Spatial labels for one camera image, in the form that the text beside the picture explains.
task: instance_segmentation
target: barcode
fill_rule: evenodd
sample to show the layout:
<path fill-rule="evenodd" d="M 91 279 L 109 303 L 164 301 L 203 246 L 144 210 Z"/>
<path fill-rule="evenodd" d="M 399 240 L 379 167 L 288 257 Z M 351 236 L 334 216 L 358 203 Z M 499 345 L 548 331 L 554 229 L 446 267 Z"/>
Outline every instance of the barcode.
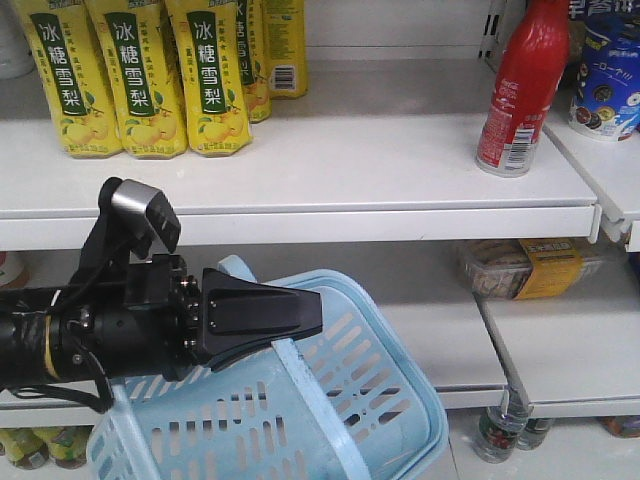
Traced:
<path fill-rule="evenodd" d="M 296 69 L 293 65 L 278 65 L 273 69 L 274 90 L 295 90 Z"/>
<path fill-rule="evenodd" d="M 533 143 L 533 128 L 519 128 L 513 138 L 513 143 L 507 147 L 508 156 L 504 162 L 506 170 L 521 169 L 529 155 L 532 153 L 535 144 Z"/>

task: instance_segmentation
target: black cable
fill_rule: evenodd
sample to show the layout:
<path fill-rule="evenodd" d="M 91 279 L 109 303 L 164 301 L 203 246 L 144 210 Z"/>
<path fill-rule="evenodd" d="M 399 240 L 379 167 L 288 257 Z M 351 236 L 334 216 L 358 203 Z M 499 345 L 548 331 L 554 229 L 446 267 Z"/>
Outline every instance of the black cable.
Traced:
<path fill-rule="evenodd" d="M 111 252 L 109 252 L 109 254 L 105 256 L 105 258 L 102 260 L 102 263 L 96 267 L 96 269 L 89 276 L 87 281 L 78 290 L 76 290 L 70 296 L 62 300 L 62 302 L 56 305 L 50 306 L 47 309 L 46 314 L 54 315 L 56 313 L 62 313 L 65 309 L 69 308 L 73 303 L 77 302 L 82 297 L 82 295 L 84 295 L 87 292 L 87 290 L 89 290 L 91 287 L 93 287 L 97 283 L 97 281 L 100 279 L 100 275 L 102 275 L 102 273 L 104 272 L 104 269 L 109 265 L 109 263 L 113 261 L 116 254 L 121 249 L 128 247 L 131 243 L 132 243 L 132 240 L 127 238 L 122 242 L 120 242 L 118 245 L 116 245 L 111 250 Z"/>

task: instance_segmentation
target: blue snack package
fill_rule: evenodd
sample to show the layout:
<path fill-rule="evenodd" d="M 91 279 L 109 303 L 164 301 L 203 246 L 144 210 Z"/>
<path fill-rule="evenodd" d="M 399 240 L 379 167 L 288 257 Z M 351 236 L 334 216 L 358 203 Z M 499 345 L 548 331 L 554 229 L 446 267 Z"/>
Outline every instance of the blue snack package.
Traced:
<path fill-rule="evenodd" d="M 640 14 L 606 14 L 587 22 L 569 124 L 617 142 L 640 123 Z"/>

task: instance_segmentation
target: green label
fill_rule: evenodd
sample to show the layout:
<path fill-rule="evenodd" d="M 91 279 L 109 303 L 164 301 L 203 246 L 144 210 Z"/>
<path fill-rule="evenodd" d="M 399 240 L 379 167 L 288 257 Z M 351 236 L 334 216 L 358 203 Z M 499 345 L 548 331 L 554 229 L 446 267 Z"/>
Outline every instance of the green label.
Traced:
<path fill-rule="evenodd" d="M 238 0 L 236 14 L 238 37 L 238 60 L 240 62 L 240 77 L 243 85 L 252 85 L 256 78 L 253 74 L 251 49 L 249 48 L 249 15 L 247 13 L 249 0 Z"/>
<path fill-rule="evenodd" d="M 116 47 L 129 113 L 136 117 L 152 117 L 156 112 L 144 71 L 136 16 L 133 13 L 114 12 L 104 17 Z"/>
<path fill-rule="evenodd" d="M 82 99 L 78 79 L 71 65 L 71 58 L 62 36 L 58 17 L 51 13 L 36 13 L 31 15 L 31 21 L 36 27 L 36 32 L 38 32 L 38 37 L 40 37 L 49 60 L 62 112 L 72 116 L 86 115 L 87 109 Z"/>
<path fill-rule="evenodd" d="M 187 19 L 196 50 L 202 111 L 212 114 L 225 113 L 227 105 L 222 86 L 216 14 L 190 12 L 187 13 Z"/>

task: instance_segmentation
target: bottle bottom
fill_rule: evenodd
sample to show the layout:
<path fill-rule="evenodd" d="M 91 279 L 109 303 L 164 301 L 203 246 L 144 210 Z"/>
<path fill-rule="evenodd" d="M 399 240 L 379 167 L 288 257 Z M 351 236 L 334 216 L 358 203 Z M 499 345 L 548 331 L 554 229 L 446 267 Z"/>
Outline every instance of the bottle bottom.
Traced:
<path fill-rule="evenodd" d="M 523 168 L 521 170 L 513 170 L 513 171 L 500 169 L 500 167 L 496 168 L 496 167 L 493 167 L 491 165 L 488 165 L 486 162 L 484 162 L 483 160 L 481 160 L 478 157 L 476 157 L 476 165 L 480 168 L 480 170 L 483 170 L 483 171 L 485 171 L 487 173 L 492 173 L 493 175 L 497 175 L 497 176 L 503 177 L 503 178 L 518 178 L 518 177 L 522 177 L 523 175 L 525 175 L 529 171 L 529 167 Z"/>

